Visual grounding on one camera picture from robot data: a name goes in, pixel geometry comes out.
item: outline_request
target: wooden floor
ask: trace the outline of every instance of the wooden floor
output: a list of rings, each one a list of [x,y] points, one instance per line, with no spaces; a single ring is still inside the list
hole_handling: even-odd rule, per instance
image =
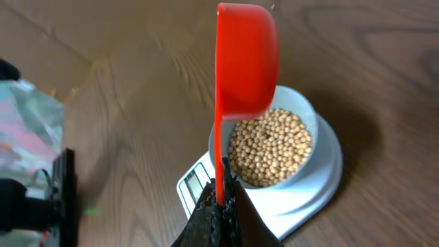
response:
[[[439,1],[258,0],[278,83],[333,126],[335,198],[286,246],[439,244]],[[0,56],[66,100],[84,207],[79,246],[168,246],[177,180],[213,124],[216,1],[0,1]]]

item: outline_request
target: black device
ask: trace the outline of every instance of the black device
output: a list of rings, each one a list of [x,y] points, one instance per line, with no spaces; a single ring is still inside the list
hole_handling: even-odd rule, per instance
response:
[[[0,233],[14,229],[48,232],[44,247],[77,246],[74,151],[67,149],[54,161],[51,177],[44,173],[49,183],[45,199],[28,198],[26,186],[13,179],[0,179]]]

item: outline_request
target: bowl rim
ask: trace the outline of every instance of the bowl rim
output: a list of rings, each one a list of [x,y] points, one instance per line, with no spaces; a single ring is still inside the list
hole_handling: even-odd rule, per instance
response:
[[[288,86],[283,86],[283,85],[276,85],[276,89],[277,88],[280,88],[281,90],[290,90],[290,91],[292,91],[293,93],[296,93],[297,95],[299,95],[299,96],[301,96],[304,100],[305,100],[305,103],[308,105],[308,107],[310,108],[310,110],[312,111],[312,113],[313,113],[313,120],[314,120],[314,122],[316,123],[316,133],[315,133],[315,135],[313,136],[313,139],[312,139],[312,146],[313,146],[313,149],[312,149],[312,151],[311,151],[311,154],[308,156],[308,159],[307,159],[307,161],[305,161],[300,167],[299,167],[299,169],[296,171],[296,173],[293,175],[293,176],[290,176],[289,178],[287,178],[286,180],[284,180],[283,182],[281,182],[281,183],[277,183],[277,184],[275,184],[275,185],[272,185],[272,186],[268,186],[268,187],[256,187],[256,186],[254,186],[254,185],[252,185],[252,184],[250,184],[250,183],[247,183],[246,181],[243,181],[242,179],[241,179],[241,175],[239,175],[238,173],[236,173],[235,171],[233,171],[232,169],[230,169],[230,172],[232,173],[232,175],[234,174],[234,175],[236,175],[237,176],[237,179],[238,179],[238,181],[242,184],[242,187],[244,187],[244,189],[251,189],[251,190],[269,190],[269,189],[280,189],[280,188],[283,188],[285,185],[288,185],[288,184],[290,184],[290,183],[292,183],[292,182],[294,182],[297,178],[299,178],[298,177],[298,175],[299,175],[299,173],[303,170],[303,168],[309,163],[309,160],[311,159],[311,157],[313,156],[313,154],[314,154],[314,151],[315,151],[315,148],[317,147],[317,142],[318,142],[318,133],[319,133],[319,124],[318,124],[318,114],[317,114],[317,112],[314,110],[314,107],[313,107],[313,105],[311,104],[311,102],[302,94],[302,93],[300,93],[299,91],[297,91],[297,90],[295,90],[295,89],[292,89],[292,88],[289,88]],[[212,141],[212,138],[213,138],[213,131],[214,131],[214,126],[212,126],[212,128],[211,128],[211,131],[210,131],[210,133],[209,133],[209,142],[208,142],[208,152],[209,152],[209,158],[210,158],[210,160],[211,160],[211,163],[212,163],[212,165],[215,167],[215,162],[214,162],[214,160],[213,160],[213,147],[211,148],[211,143],[213,143],[213,141]]]

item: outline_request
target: red scoop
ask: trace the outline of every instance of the red scoop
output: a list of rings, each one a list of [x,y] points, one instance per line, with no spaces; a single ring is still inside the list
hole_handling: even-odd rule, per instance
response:
[[[220,3],[215,72],[215,177],[217,203],[224,203],[221,121],[256,119],[273,99],[278,38],[271,14],[252,4]]]

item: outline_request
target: scale platform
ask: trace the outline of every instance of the scale platform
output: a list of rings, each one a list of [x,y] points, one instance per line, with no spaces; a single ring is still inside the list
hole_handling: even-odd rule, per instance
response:
[[[331,199],[343,170],[342,149],[330,125],[318,116],[318,142],[303,176],[282,189],[246,189],[265,225],[278,239],[287,237]],[[189,219],[215,170],[204,154],[178,181],[177,192]]]

